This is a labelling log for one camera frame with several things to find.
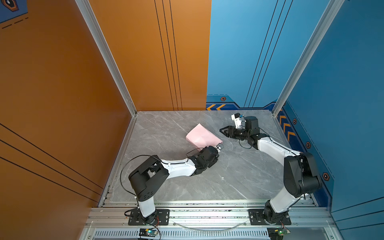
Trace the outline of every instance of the marble tabletop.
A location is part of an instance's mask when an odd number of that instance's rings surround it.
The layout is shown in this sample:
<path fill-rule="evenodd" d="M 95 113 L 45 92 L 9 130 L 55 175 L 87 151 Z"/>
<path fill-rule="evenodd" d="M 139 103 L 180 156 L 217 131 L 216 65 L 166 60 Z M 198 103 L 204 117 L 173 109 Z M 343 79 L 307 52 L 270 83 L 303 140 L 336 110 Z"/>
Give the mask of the marble tabletop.
<path fill-rule="evenodd" d="M 234 125 L 231 115 L 236 112 L 256 116 L 263 130 L 287 146 L 280 126 L 269 110 L 143 111 L 137 114 L 118 173 L 128 160 L 140 154 L 156 154 L 165 160 L 186 158 L 185 154 L 194 146 L 185 136 L 200 123 L 223 140 L 224 148 L 217 163 L 199 175 L 166 180 L 155 194 L 155 201 L 271 199 L 283 187 L 283 166 L 267 154 L 254 148 L 245 149 L 238 140 L 226 138 L 219 132 L 220 128 Z M 126 189 L 133 191 L 128 175 L 147 158 L 138 157 L 126 166 L 121 176 Z M 117 179 L 110 201 L 130 202 L 135 199 L 122 189 Z"/>

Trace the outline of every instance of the ventilation grille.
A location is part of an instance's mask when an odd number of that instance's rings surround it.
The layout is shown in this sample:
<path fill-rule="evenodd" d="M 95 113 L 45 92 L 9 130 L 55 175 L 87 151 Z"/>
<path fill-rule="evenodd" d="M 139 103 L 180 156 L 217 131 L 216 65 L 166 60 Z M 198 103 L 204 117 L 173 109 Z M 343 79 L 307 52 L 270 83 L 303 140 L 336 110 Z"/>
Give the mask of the ventilation grille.
<path fill-rule="evenodd" d="M 96 230 L 94 238 L 105 238 L 105 237 L 137 237 L 137 230 L 126 230 L 116 228 L 100 228 Z"/>
<path fill-rule="evenodd" d="M 162 240 L 176 239 L 270 239 L 266 228 L 243 228 L 231 231 L 193 231 L 180 228 L 160 229 Z M 116 238 L 137 239 L 138 229 L 128 230 L 126 228 L 98 228 L 94 239 Z"/>

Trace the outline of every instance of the mounting screw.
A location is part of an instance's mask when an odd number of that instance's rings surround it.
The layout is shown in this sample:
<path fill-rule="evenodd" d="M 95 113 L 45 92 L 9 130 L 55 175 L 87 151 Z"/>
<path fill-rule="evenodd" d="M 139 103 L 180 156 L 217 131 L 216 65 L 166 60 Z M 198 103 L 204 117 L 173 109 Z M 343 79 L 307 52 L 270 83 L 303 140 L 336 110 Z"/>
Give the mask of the mounting screw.
<path fill-rule="evenodd" d="M 324 179 L 325 181 L 329 181 L 330 177 L 329 177 L 329 174 L 328 174 L 327 172 L 324 172 L 324 173 L 323 173 L 323 179 Z"/>

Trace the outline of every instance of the pink towel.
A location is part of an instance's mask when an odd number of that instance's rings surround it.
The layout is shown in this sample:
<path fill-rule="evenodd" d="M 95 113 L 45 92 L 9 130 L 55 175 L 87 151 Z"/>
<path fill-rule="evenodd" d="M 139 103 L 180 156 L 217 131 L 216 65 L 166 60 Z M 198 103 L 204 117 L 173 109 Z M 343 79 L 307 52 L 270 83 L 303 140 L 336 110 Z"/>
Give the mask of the pink towel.
<path fill-rule="evenodd" d="M 223 143 L 222 140 L 205 129 L 200 123 L 187 134 L 186 140 L 192 143 L 196 148 L 216 146 L 219 143 Z"/>

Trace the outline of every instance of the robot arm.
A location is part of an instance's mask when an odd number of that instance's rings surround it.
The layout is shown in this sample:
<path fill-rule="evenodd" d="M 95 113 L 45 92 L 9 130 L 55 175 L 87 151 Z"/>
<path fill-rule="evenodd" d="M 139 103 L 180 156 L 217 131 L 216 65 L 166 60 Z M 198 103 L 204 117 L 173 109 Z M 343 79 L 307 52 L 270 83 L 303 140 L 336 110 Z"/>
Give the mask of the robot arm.
<path fill-rule="evenodd" d="M 284 187 L 265 204 L 264 215 L 268 223 L 279 222 L 303 194 L 313 193 L 322 187 L 313 155 L 287 148 L 266 133 L 260 133 L 256 117 L 245 117 L 244 129 L 237 125 L 227 126 L 220 132 L 230 138 L 247 140 L 252 147 L 267 153 L 284 166 Z"/>
<path fill-rule="evenodd" d="M 202 173 L 217 162 L 221 149 L 221 144 L 216 147 L 205 147 L 196 155 L 175 161 L 160 160 L 157 155 L 153 155 L 133 170 L 128 178 L 136 193 L 145 222 L 151 223 L 155 217 L 156 208 L 153 195 L 165 180 Z"/>

